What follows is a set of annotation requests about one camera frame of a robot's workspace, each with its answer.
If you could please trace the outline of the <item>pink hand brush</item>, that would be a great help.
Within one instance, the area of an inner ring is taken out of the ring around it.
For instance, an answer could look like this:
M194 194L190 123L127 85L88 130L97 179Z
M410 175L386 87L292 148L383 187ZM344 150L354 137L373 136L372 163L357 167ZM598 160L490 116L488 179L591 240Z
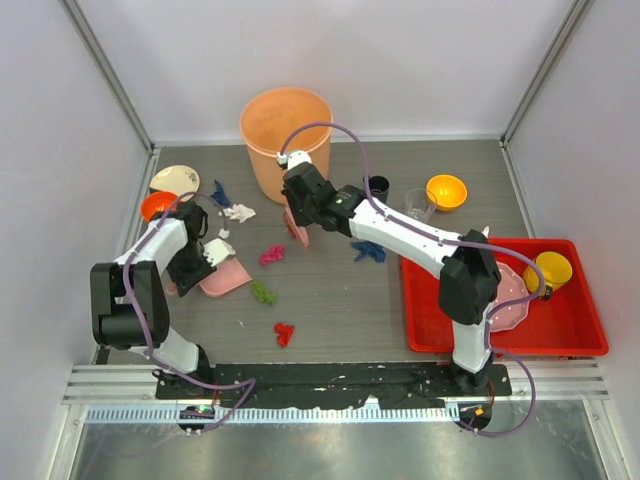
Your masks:
M308 248L310 245L310 240L307 230L305 227L300 227L295 223L292 211L288 205L285 206L284 218L285 222L289 223L294 229L297 235L297 240L302 244L304 248Z

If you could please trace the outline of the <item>pink dustpan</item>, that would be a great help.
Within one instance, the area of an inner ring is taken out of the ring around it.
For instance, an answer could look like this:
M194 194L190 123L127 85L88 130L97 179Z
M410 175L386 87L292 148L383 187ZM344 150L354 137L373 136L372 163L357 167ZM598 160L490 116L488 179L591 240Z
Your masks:
M179 278L192 280L196 274L205 273L204 267L197 267L194 270L180 273ZM216 270L209 276L200 280L197 284L200 289L209 297L221 297L252 280L247 270L236 257L228 257L216 266ZM165 289L165 293L170 296L177 295L175 282L170 282Z

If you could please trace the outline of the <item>magenta paper scrap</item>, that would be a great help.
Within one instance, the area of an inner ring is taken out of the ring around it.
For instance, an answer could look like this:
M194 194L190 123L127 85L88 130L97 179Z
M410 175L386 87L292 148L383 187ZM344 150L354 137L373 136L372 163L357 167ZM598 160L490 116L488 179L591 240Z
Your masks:
M282 244L274 244L262 253L259 257L261 266L266 267L272 262L280 261L284 258L285 246Z

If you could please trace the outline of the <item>orange bowl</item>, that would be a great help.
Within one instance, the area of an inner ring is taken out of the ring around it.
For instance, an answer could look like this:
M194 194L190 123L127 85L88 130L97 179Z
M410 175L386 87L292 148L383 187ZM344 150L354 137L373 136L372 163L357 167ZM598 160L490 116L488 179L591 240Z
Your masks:
M145 223L149 223L157 213L164 213L178 196L169 191L157 191L148 195L140 205L140 214Z

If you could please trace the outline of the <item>green paper scrap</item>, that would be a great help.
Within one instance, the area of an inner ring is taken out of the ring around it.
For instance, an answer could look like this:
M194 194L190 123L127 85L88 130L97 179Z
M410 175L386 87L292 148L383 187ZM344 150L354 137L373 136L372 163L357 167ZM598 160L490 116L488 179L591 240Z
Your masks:
M277 302L277 294L268 290L260 281L253 281L251 289L254 297L262 304L274 305Z

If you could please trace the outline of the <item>cream plate with black patch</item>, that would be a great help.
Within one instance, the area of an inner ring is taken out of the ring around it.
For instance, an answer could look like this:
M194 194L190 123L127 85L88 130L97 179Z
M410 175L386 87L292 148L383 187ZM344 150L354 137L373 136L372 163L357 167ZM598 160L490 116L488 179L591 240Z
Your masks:
M151 179L149 191L168 191L177 196L182 196L181 201L186 202L193 198L193 194L186 196L188 192L197 192L200 187L200 176L192 168L186 165L172 165L160 170Z

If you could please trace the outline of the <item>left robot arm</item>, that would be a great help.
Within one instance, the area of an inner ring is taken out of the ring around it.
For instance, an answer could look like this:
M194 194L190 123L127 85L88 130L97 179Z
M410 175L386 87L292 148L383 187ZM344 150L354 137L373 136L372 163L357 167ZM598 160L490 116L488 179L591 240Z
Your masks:
M169 274L182 297L216 272L201 242L208 214L184 202L156 213L144 236L117 259L90 271L92 333L100 346L130 351L158 368L157 378L190 398L205 397L213 370L204 349L170 326L161 274Z

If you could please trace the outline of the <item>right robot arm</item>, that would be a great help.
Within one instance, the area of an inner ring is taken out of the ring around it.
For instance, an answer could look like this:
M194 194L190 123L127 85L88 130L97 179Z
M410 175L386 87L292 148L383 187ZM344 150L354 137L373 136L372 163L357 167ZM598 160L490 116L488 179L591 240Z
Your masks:
M352 185L335 189L308 161L288 163L282 193L297 226L315 224L380 245L438 280L438 305L453 326L453 386L465 395L486 386L493 361L488 321L501 280L486 236L476 230L461 235L430 227L367 198Z

